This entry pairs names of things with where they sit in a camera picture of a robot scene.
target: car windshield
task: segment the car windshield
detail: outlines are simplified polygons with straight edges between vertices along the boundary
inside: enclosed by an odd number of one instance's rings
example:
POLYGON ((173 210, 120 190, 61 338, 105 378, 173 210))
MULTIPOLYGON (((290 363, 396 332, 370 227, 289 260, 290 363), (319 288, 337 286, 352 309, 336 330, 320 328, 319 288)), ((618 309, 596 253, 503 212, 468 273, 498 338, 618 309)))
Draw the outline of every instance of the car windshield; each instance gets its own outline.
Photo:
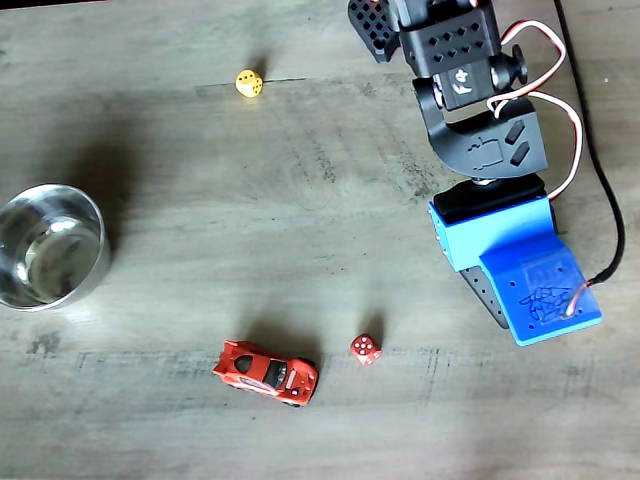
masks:
POLYGON ((284 382, 284 377, 286 376, 287 364, 277 360, 271 360, 269 368, 267 368, 267 374, 262 381, 277 390, 280 388, 280 385, 282 385, 282 382, 284 382))

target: yellow die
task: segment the yellow die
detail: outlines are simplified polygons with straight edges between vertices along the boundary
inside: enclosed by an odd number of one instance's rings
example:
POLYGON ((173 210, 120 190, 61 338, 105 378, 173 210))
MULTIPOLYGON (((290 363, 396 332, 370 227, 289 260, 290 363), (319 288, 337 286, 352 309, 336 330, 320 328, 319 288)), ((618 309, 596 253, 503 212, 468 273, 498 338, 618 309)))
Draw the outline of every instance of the yellow die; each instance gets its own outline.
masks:
POLYGON ((245 97, 256 97, 262 91, 262 79, 252 70, 243 70, 236 77, 236 88, 245 97))

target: bowl rim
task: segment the bowl rim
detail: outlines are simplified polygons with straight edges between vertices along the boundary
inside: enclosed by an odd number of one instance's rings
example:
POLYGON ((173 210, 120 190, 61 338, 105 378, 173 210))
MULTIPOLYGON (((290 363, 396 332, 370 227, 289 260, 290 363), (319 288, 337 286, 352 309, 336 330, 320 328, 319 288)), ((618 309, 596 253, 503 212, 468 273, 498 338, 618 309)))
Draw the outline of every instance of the bowl rim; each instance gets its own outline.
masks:
POLYGON ((91 205, 91 208, 93 208, 94 212, 96 213, 96 216, 98 218, 98 223, 100 225, 100 250, 98 251, 98 255, 96 255, 96 259, 93 262, 93 265, 91 266, 91 269, 89 270, 89 272, 87 273, 87 275, 84 277, 84 279, 76 286, 76 288, 74 288, 73 290, 71 290, 69 293, 67 293, 64 297, 60 297, 57 300, 54 300, 51 303, 42 303, 40 305, 33 305, 33 306, 18 306, 18 305, 12 305, 11 303, 8 303, 4 300, 4 298, 0 297, 0 305, 4 305, 8 308, 11 308, 12 310, 16 310, 16 311, 20 311, 20 312, 41 312, 43 310, 49 310, 49 309, 53 309, 56 307, 59 307, 61 304, 63 304, 64 302, 66 302, 70 297, 72 297, 74 295, 74 293, 76 293, 76 291, 82 286, 82 284, 84 284, 84 282, 87 280, 87 278, 89 278, 89 276, 93 273, 93 271, 95 270, 96 266, 98 265, 98 262, 101 260, 102 256, 104 255, 104 251, 105 251, 105 247, 107 245, 107 231, 106 231, 106 226, 104 224, 104 217, 102 215, 102 211, 100 210, 100 207, 98 207, 98 204, 89 196, 89 194, 87 192, 85 192, 84 190, 81 190, 77 187, 72 187, 71 185, 64 185, 61 183, 43 183, 41 185, 36 185, 34 187, 30 187, 26 190, 23 190, 22 192, 18 193, 17 195, 15 195, 14 197, 12 197, 7 203, 5 203, 1 208, 0 208, 0 217, 8 210, 10 210, 12 207, 14 207, 16 205, 16 203, 18 203, 20 200, 22 199, 28 199, 28 197, 34 193, 43 193, 43 192, 47 192, 49 190, 55 190, 55 189, 65 189, 65 190, 69 190, 72 191, 74 193, 79 194, 81 197, 83 197, 85 200, 87 200, 87 202, 89 202, 89 204, 91 205))

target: black metal bracket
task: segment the black metal bracket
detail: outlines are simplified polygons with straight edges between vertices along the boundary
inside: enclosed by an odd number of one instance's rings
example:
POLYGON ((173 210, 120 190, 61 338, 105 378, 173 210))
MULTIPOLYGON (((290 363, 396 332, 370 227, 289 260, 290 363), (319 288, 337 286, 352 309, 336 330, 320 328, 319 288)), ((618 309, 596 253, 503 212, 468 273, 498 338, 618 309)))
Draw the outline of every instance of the black metal bracket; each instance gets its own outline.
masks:
POLYGON ((413 82, 429 142, 454 172, 479 179, 513 178, 547 168, 542 133, 529 100, 509 102, 496 119, 487 111, 448 124, 438 107, 433 83, 413 82))
POLYGON ((350 0, 348 7, 351 25, 358 32, 378 63, 391 60, 400 46, 400 38, 389 26, 388 0, 350 0))

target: black cable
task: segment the black cable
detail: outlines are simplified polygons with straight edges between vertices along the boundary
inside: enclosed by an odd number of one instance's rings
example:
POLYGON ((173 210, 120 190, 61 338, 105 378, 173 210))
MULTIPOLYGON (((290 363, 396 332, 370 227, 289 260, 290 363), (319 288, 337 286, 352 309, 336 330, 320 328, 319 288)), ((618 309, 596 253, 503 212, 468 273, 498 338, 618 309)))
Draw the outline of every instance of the black cable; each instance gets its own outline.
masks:
POLYGON ((598 152, 596 150, 593 135, 593 125, 591 123, 591 112, 589 111, 589 106, 587 104, 587 98, 582 83, 582 74, 580 73, 580 69, 578 68, 578 60, 576 59, 576 52, 573 49, 573 43, 571 42, 569 27, 567 25, 567 17, 564 14, 562 2, 560 0, 553 0, 553 3, 555 4, 556 11, 558 12, 560 28, 562 29, 562 35, 564 36, 565 44, 567 45, 567 56, 569 57, 569 63, 571 64, 571 69, 573 70, 573 78, 576 82, 578 100, 580 101, 582 117, 584 118, 584 132, 587 139, 587 146, 589 148, 589 155, 591 156, 593 168, 596 171, 598 180, 600 180, 602 189, 604 190, 604 193, 607 196, 607 200, 609 200, 609 204, 611 205, 611 211, 613 213, 613 218, 616 223, 616 230, 618 232, 618 243, 616 245, 616 251, 613 255, 611 263, 607 268, 602 270, 587 282, 588 285, 597 285, 598 283, 604 283, 609 280, 620 266, 620 262, 622 262, 622 257, 624 256, 624 248, 627 243, 627 234, 624 227, 624 219, 622 218, 620 205, 618 205, 618 200, 616 199, 615 193, 613 193, 613 188, 611 188, 611 184, 609 183, 609 180, 607 179, 607 176, 602 169, 602 164, 600 163, 600 158, 598 157, 598 152))

